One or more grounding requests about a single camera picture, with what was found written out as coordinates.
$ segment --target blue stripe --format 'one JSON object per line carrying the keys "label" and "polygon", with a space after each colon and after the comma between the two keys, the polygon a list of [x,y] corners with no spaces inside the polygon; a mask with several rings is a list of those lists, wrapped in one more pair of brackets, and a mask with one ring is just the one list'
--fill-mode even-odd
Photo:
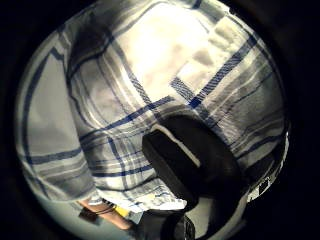
{"label": "blue stripe", "polygon": [[[121,157],[119,156],[119,153],[117,151],[116,145],[113,142],[113,139],[108,137],[109,143],[110,143],[110,147],[112,150],[113,155],[116,157],[116,159],[119,161],[119,164],[121,166],[121,170],[124,172],[125,171],[125,164],[123,163]],[[122,183],[125,189],[128,189],[128,183],[127,183],[127,179],[124,177],[122,178]]]}
{"label": "blue stripe", "polygon": [[[170,85],[175,89],[175,91],[178,94],[180,94],[187,101],[190,101],[190,100],[192,100],[194,98],[194,94],[190,90],[190,88],[188,88],[188,86],[186,86],[184,84],[184,82],[182,82],[178,77],[176,77],[170,83]],[[208,126],[212,126],[215,123],[215,120],[213,119],[213,117],[210,116],[209,111],[202,104],[199,104],[198,107],[196,109],[194,109],[194,110],[197,111],[197,113],[199,114],[200,118]],[[227,138],[225,137],[222,129],[219,126],[211,127],[211,130],[214,131],[215,133],[217,133],[223,142],[225,142],[226,144],[228,143]]]}
{"label": "blue stripe", "polygon": [[[133,156],[133,155],[138,155],[139,153],[142,153],[142,150],[138,150],[138,151],[123,155],[123,156],[121,156],[121,158],[127,158],[127,157],[130,157],[130,156]],[[117,159],[116,158],[99,159],[99,160],[96,160],[94,162],[96,163],[95,166],[98,166],[99,163],[105,163],[105,162],[110,162],[110,161],[114,161],[114,160],[117,160]]]}
{"label": "blue stripe", "polygon": [[182,96],[188,102],[190,102],[194,98],[194,93],[185,85],[184,82],[181,81],[180,78],[175,77],[170,85],[180,96]]}
{"label": "blue stripe", "polygon": [[145,172],[152,169],[151,165],[147,165],[144,167],[140,167],[140,168],[136,168],[136,169],[132,169],[132,170],[128,170],[128,171],[123,171],[123,172],[118,172],[118,173],[93,173],[94,177],[125,177],[131,174],[135,174],[135,173],[141,173],[141,172]]}
{"label": "blue stripe", "polygon": [[261,147],[262,145],[269,143],[269,142],[275,142],[277,140],[279,140],[280,138],[283,137],[283,134],[281,133],[280,135],[277,136],[269,136],[263,140],[261,140],[260,142],[257,142],[255,144],[253,144],[249,150],[243,152],[241,155],[239,155],[238,157],[236,157],[237,160],[239,160],[240,158],[244,157],[245,155],[253,152],[254,150],[258,149],[259,147]]}
{"label": "blue stripe", "polygon": [[118,126],[121,126],[123,124],[126,124],[128,122],[131,122],[133,121],[133,119],[141,116],[142,114],[146,113],[147,111],[151,110],[152,108],[157,108],[163,104],[166,104],[168,102],[171,102],[173,101],[174,99],[172,97],[165,97],[165,98],[162,98],[156,102],[154,102],[152,105],[147,105],[143,108],[140,108],[139,110],[137,110],[136,112],[133,112],[131,114],[129,114],[128,116],[126,116],[125,118],[122,118],[114,123],[111,123],[110,125],[104,127],[104,128],[100,128],[100,129],[95,129],[83,136],[80,137],[80,141],[83,142],[84,140],[86,140],[86,138],[90,137],[92,134],[95,134],[97,132],[101,132],[101,131],[106,131],[106,130],[109,130],[109,129],[112,129],[112,128],[115,128],[115,127],[118,127]]}
{"label": "blue stripe", "polygon": [[48,154],[43,156],[26,156],[26,158],[31,159],[33,165],[42,164],[42,163],[48,163],[56,160],[62,160],[62,159],[68,159],[77,156],[82,151],[81,147],[71,150],[71,151],[65,151],[55,154]]}
{"label": "blue stripe", "polygon": [[[134,136],[137,136],[137,135],[142,135],[144,133],[144,131],[140,131],[140,132],[137,132],[137,133],[135,133],[135,134],[132,134],[132,135],[126,135],[125,136],[125,138],[126,139],[129,139],[129,138],[131,138],[131,137],[134,137]],[[106,137],[106,135],[102,135],[102,136],[98,136],[98,137],[95,137],[94,139],[92,139],[92,141],[93,140],[98,140],[99,138],[103,138],[103,137]],[[92,150],[92,149],[94,149],[94,148],[96,148],[96,147],[99,147],[99,146],[102,146],[102,145],[105,145],[105,144],[109,144],[109,141],[106,141],[106,142],[102,142],[102,143],[98,143],[98,144],[91,144],[91,145],[85,145],[85,144],[90,144],[90,142],[89,143],[83,143],[82,145],[81,145],[81,147],[82,147],[82,150],[84,151],[84,152],[88,152],[88,151],[90,151],[90,150]]]}
{"label": "blue stripe", "polygon": [[234,69],[243,58],[249,53],[249,51],[255,46],[257,39],[250,35],[248,40],[242,45],[242,47],[219,69],[216,75],[206,84],[206,86],[200,91],[200,93],[194,97],[189,106],[196,108],[203,99],[209,95],[220,81],[232,70]]}
{"label": "blue stripe", "polygon": [[[110,140],[110,147],[111,147],[111,150],[113,152],[113,155],[117,158],[117,160],[119,160],[119,164],[121,166],[121,169],[124,172],[125,171],[125,165],[124,165],[122,159],[119,156],[119,153],[117,151],[116,145],[114,144],[112,138],[109,138],[109,140]],[[123,183],[124,189],[129,189],[128,183],[127,183],[127,179],[126,179],[125,175],[122,176],[122,183]],[[127,197],[131,202],[134,202],[134,199],[132,199],[125,191],[123,192],[123,195],[125,197]]]}

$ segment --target black object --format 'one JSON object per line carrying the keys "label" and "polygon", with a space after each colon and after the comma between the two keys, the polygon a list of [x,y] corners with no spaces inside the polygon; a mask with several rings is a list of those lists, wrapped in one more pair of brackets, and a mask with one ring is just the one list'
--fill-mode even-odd
{"label": "black object", "polygon": [[[194,208],[200,196],[214,199],[216,211],[212,216],[211,231],[213,228],[218,230],[230,219],[249,188],[238,163],[222,140],[199,120],[171,116],[161,125],[200,160],[200,167],[160,130],[144,135],[144,155],[170,190],[187,200],[188,205],[180,214]],[[169,227],[165,231],[172,232],[172,229]]]}
{"label": "black object", "polygon": [[99,219],[99,216],[90,211],[88,208],[82,208],[79,217],[89,223],[98,224],[97,220]]}

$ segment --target small object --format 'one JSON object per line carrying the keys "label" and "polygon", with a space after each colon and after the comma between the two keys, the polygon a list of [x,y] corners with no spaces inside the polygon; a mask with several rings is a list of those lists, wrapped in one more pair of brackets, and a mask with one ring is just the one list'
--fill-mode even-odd
{"label": "small object", "polygon": [[94,212],[90,211],[88,208],[83,208],[79,214],[79,217],[89,223],[97,224],[99,216]]}

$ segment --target plaid shirt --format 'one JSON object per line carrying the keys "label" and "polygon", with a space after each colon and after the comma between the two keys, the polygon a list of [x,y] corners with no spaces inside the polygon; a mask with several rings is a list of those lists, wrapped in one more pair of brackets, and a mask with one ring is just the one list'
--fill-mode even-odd
{"label": "plaid shirt", "polygon": [[142,136],[172,114],[203,121],[243,170],[270,153],[284,110],[264,42],[217,1],[98,1],[26,68],[16,112],[25,177],[52,201],[184,208],[142,153]]}

